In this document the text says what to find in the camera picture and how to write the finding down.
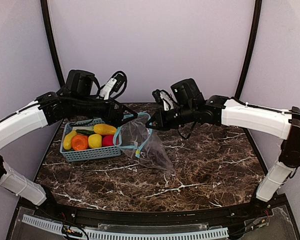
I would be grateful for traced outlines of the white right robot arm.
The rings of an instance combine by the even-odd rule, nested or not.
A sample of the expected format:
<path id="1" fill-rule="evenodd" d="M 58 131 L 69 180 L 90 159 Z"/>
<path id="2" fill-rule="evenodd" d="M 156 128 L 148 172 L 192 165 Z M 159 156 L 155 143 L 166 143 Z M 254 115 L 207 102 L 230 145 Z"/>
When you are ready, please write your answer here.
<path id="1" fill-rule="evenodd" d="M 276 109 L 244 103 L 235 97 L 213 95 L 204 99 L 192 78 L 171 87 L 177 107 L 168 104 L 146 122 L 149 129 L 168 131 L 185 124 L 234 126 L 267 133 L 282 140 L 280 155 L 258 185 L 255 197 L 268 202 L 287 178 L 300 167 L 300 109 Z"/>

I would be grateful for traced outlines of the clear zip top bag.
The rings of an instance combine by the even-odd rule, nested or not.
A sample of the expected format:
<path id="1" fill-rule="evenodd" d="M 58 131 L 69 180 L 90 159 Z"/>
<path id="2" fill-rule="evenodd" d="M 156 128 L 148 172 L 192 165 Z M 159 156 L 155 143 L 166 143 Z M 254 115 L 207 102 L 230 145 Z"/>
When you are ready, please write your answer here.
<path id="1" fill-rule="evenodd" d="M 174 166 L 161 139 L 153 129 L 146 128 L 146 122 L 150 117 L 146 112 L 139 112 L 135 120 L 126 123 L 122 128 L 117 128 L 113 143 L 126 156 L 142 166 L 171 173 Z"/>

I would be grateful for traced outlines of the white garlic bulb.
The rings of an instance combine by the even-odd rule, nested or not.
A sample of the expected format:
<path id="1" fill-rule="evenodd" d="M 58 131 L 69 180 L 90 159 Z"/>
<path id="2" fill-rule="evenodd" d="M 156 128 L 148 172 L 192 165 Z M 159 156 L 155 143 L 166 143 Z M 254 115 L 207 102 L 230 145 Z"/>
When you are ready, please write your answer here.
<path id="1" fill-rule="evenodd" d="M 91 131 L 91 132 L 93 132 L 94 131 L 94 126 L 93 125 L 91 125 L 91 126 L 73 126 L 72 130 L 73 131 L 84 130 L 84 131 Z"/>

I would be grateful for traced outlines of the yellow mango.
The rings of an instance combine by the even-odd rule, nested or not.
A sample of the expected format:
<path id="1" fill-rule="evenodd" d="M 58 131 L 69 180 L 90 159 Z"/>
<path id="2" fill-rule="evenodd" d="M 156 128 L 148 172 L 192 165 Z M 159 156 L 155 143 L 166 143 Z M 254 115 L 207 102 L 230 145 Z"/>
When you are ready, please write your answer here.
<path id="1" fill-rule="evenodd" d="M 117 128 L 105 123 L 99 123 L 93 126 L 93 131 L 95 134 L 107 136 L 107 135 L 114 135 L 117 131 Z"/>

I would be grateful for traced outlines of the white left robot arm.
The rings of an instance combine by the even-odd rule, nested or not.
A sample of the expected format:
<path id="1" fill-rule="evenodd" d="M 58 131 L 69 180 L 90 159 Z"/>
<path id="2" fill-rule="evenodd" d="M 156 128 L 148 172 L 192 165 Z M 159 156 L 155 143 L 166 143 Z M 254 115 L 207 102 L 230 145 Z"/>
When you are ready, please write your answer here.
<path id="1" fill-rule="evenodd" d="M 127 76 L 121 70 L 100 86 L 94 73 L 72 69 L 58 91 L 47 92 L 0 120 L 0 150 L 32 131 L 51 126 L 64 118 L 97 117 L 114 127 L 136 119 L 138 114 L 135 111 L 116 100 L 125 91 L 127 83 Z M 55 203 L 46 187 L 15 171 L 1 155 L 0 187 L 35 206 Z"/>

